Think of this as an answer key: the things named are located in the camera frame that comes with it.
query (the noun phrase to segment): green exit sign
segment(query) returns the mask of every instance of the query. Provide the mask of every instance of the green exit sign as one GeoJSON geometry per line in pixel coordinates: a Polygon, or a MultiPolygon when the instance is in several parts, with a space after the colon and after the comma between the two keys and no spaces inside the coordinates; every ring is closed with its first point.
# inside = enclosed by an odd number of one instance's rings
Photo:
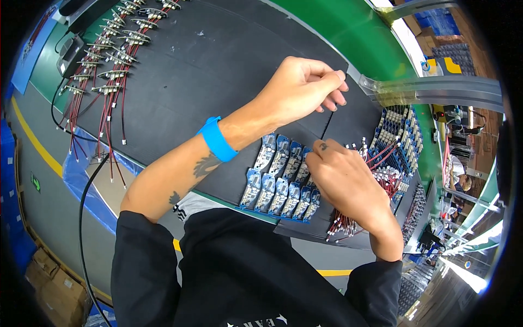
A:
{"type": "Polygon", "coordinates": [[[34,185],[38,193],[40,193],[40,181],[31,172],[31,184],[34,185]]]}

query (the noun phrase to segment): blue wristband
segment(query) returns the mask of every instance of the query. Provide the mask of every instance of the blue wristband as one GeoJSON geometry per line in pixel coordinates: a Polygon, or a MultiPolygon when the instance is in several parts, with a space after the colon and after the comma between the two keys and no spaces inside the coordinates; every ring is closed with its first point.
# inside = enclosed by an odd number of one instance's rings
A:
{"type": "Polygon", "coordinates": [[[218,121],[221,119],[220,116],[207,119],[205,125],[203,125],[196,135],[201,133],[211,152],[214,153],[220,161],[227,162],[234,158],[238,152],[231,148],[223,137],[218,127],[218,121]]]}

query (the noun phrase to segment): cable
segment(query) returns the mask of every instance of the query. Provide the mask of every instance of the cable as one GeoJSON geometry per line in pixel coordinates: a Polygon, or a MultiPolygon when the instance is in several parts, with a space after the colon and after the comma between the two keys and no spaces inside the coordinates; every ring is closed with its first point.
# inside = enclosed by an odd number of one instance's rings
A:
{"type": "MultiPolygon", "coordinates": [[[[54,124],[56,125],[56,127],[58,127],[61,130],[65,131],[67,134],[71,134],[71,132],[69,132],[68,130],[64,129],[62,126],[60,126],[60,124],[58,124],[58,122],[56,121],[56,118],[54,117],[54,100],[56,99],[56,95],[58,94],[58,91],[60,90],[60,86],[62,86],[62,83],[64,82],[64,80],[65,80],[65,77],[62,78],[62,80],[58,84],[58,87],[56,88],[56,91],[54,92],[53,100],[51,101],[51,117],[53,118],[53,121],[54,121],[54,124]]],[[[88,138],[85,138],[85,137],[81,137],[81,136],[78,136],[76,134],[74,136],[79,138],[79,139],[85,140],[85,141],[96,142],[96,140],[92,140],[92,139],[88,139],[88,138]]]]}
{"type": "Polygon", "coordinates": [[[98,175],[98,172],[107,161],[107,158],[109,158],[109,153],[105,156],[105,158],[98,165],[98,167],[96,167],[96,170],[91,175],[91,178],[89,178],[87,185],[85,185],[84,192],[82,193],[82,197],[80,198],[80,210],[78,212],[78,247],[80,249],[80,265],[82,266],[82,272],[84,274],[85,287],[87,288],[87,293],[89,293],[89,297],[91,298],[91,301],[93,301],[93,305],[96,307],[96,310],[98,310],[98,312],[100,313],[101,317],[107,324],[107,327],[111,327],[109,320],[107,320],[107,317],[105,317],[100,306],[98,305],[98,301],[96,301],[93,289],[91,288],[91,284],[89,283],[89,278],[87,277],[87,270],[85,269],[84,247],[82,244],[82,215],[84,213],[85,197],[87,196],[87,191],[89,191],[89,187],[93,183],[93,180],[95,179],[96,175],[98,175]]]}
{"type": "Polygon", "coordinates": [[[54,52],[60,54],[60,53],[58,52],[58,50],[56,49],[56,47],[58,46],[58,43],[60,43],[60,41],[62,41],[62,39],[63,39],[67,34],[69,34],[69,30],[65,31],[65,34],[62,35],[62,37],[60,38],[60,40],[58,40],[58,42],[54,45],[54,52]]]}

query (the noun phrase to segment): hand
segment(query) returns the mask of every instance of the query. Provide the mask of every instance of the hand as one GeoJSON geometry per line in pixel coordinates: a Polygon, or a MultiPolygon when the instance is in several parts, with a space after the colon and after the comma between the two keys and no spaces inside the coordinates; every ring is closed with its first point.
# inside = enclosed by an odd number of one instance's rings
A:
{"type": "Polygon", "coordinates": [[[371,234],[399,228],[390,200],[359,153],[334,140],[317,140],[306,158],[324,199],[371,234]]]}
{"type": "Polygon", "coordinates": [[[253,114],[263,114],[262,121],[280,127],[315,110],[323,112],[321,105],[336,111],[336,104],[347,103],[341,93],[349,90],[344,81],[344,72],[334,71],[322,61],[287,57],[252,101],[259,111],[253,114]]]}

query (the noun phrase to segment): black t-shirt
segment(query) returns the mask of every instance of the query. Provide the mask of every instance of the black t-shirt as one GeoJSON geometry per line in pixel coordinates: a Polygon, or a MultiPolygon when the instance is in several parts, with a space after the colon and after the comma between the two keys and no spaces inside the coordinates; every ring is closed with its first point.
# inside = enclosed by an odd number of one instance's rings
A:
{"type": "Polygon", "coordinates": [[[123,211],[111,293],[119,326],[396,326],[401,261],[350,274],[342,295],[270,224],[228,209],[196,213],[180,242],[123,211]]]}

